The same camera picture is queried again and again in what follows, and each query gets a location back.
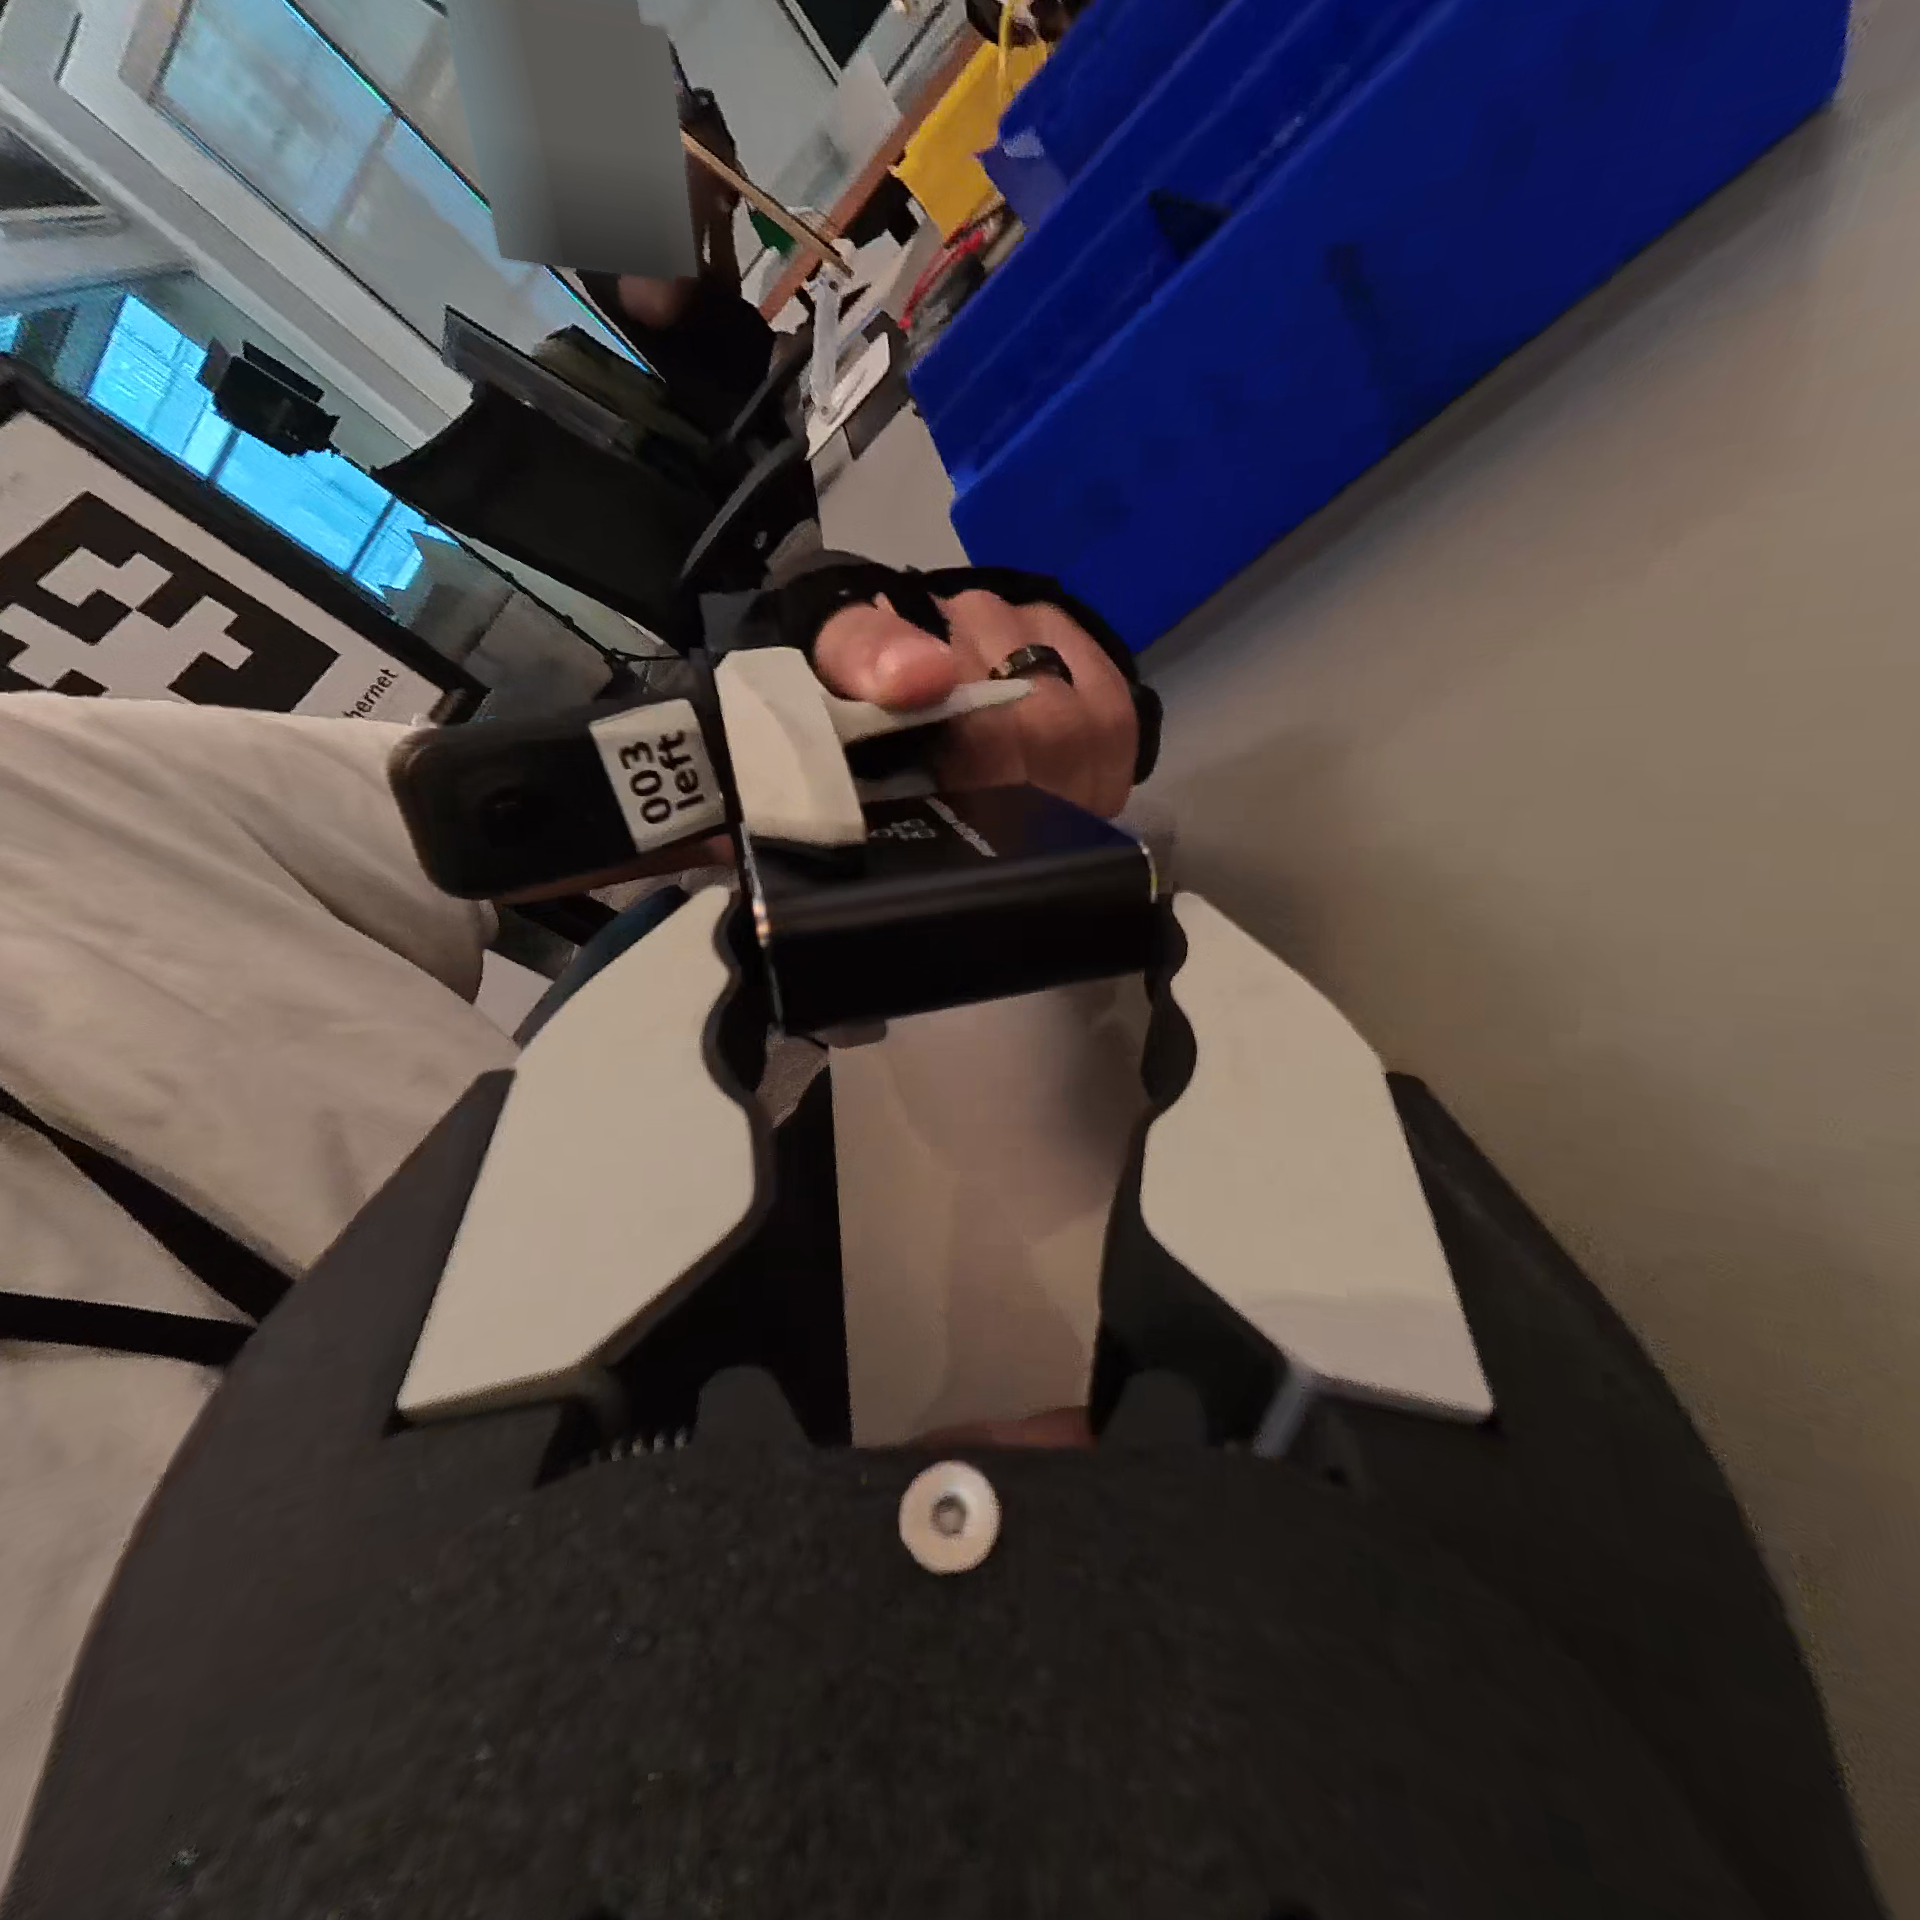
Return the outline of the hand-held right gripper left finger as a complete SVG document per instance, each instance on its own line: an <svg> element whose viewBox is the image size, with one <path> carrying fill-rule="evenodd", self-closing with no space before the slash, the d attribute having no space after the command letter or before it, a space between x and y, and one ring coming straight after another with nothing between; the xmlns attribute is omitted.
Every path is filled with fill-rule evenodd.
<svg viewBox="0 0 1920 1920"><path fill-rule="evenodd" d="M522 1046L395 1413L584 1403L608 1437L691 1435L759 1368L846 1440L832 1078L761 1100L770 1012L747 904L705 888Z"/></svg>

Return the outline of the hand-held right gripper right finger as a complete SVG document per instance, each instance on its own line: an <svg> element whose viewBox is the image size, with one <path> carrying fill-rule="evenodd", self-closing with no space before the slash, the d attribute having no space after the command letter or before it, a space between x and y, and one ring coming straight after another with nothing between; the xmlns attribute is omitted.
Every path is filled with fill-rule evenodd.
<svg viewBox="0 0 1920 1920"><path fill-rule="evenodd" d="M1097 1288L1097 1429L1137 1382L1219 1448L1297 1448L1323 1405L1467 1429L1497 1408L1388 1070L1201 894L1159 910L1137 1127Z"/></svg>

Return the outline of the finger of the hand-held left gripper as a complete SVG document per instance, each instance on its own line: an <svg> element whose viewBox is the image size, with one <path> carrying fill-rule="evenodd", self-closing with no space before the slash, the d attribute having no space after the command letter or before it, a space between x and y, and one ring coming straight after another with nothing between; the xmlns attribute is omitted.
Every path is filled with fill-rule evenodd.
<svg viewBox="0 0 1920 1920"><path fill-rule="evenodd" d="M838 741L846 748L855 748L883 735L935 729L975 712L1019 703L1028 697L1028 693L1034 693L1034 685L1024 679L984 679L956 688L938 703L915 708L890 708L831 695L831 720Z"/></svg>
<svg viewBox="0 0 1920 1920"><path fill-rule="evenodd" d="M713 689L727 734L739 817L782 845L859 845L866 823L846 748L864 701L828 689L801 648L720 655Z"/></svg>

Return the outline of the black ethernet splitter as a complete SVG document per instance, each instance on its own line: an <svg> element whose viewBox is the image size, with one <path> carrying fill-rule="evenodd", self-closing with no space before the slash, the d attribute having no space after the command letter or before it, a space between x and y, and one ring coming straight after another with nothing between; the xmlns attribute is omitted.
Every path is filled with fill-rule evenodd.
<svg viewBox="0 0 1920 1920"><path fill-rule="evenodd" d="M879 800L851 848L745 833L780 1025L828 1036L1145 972L1151 845L1031 783Z"/></svg>

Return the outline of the yellow plastic bin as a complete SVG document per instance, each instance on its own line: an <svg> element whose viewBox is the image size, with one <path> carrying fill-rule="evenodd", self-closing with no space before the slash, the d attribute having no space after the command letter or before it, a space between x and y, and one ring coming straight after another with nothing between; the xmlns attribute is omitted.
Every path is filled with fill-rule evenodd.
<svg viewBox="0 0 1920 1920"><path fill-rule="evenodd" d="M891 174L942 240L998 204L999 192L979 156L998 143L1007 105L1048 57L1048 43L1019 43L1001 64L999 48L980 43L906 142Z"/></svg>

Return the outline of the blue plastic bin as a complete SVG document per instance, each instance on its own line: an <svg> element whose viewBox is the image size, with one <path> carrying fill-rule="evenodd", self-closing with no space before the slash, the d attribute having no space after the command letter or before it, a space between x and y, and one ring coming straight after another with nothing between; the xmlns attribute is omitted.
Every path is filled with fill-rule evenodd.
<svg viewBox="0 0 1920 1920"><path fill-rule="evenodd" d="M1823 112L1850 13L1091 5L911 376L970 559L1145 648Z"/></svg>

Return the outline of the person's left hand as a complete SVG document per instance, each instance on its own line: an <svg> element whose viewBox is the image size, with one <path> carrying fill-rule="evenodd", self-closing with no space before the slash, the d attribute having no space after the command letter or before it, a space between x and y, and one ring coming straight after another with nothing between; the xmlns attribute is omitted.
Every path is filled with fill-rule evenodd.
<svg viewBox="0 0 1920 1920"><path fill-rule="evenodd" d="M894 574L834 609L810 655L832 695L891 712L975 683L1027 685L1016 703L855 744L864 776L915 775L944 792L1031 783L1116 817L1158 735L1132 654L1092 612L1007 568Z"/></svg>

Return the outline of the black and white marker board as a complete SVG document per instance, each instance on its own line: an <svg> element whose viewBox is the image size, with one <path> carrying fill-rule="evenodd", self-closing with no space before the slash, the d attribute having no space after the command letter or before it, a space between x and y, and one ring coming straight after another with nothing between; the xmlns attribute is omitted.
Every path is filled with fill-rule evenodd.
<svg viewBox="0 0 1920 1920"><path fill-rule="evenodd" d="M401 725L484 700L370 593L12 355L3 683Z"/></svg>

